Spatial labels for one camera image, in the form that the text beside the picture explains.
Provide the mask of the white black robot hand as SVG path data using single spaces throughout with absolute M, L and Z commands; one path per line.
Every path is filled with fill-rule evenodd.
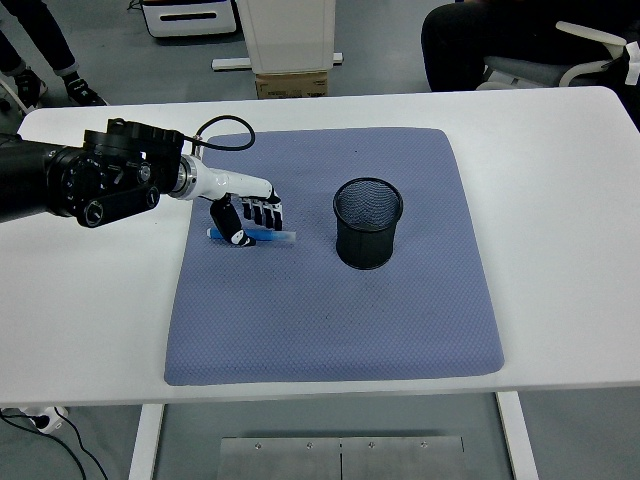
M 242 247 L 256 243 L 242 228 L 231 202 L 233 196 L 240 198 L 243 206 L 248 208 L 246 218 L 275 231 L 283 229 L 282 202 L 268 180 L 208 168 L 200 161 L 194 165 L 195 176 L 190 180 L 186 199 L 202 197 L 211 202 L 210 215 L 225 241 Z

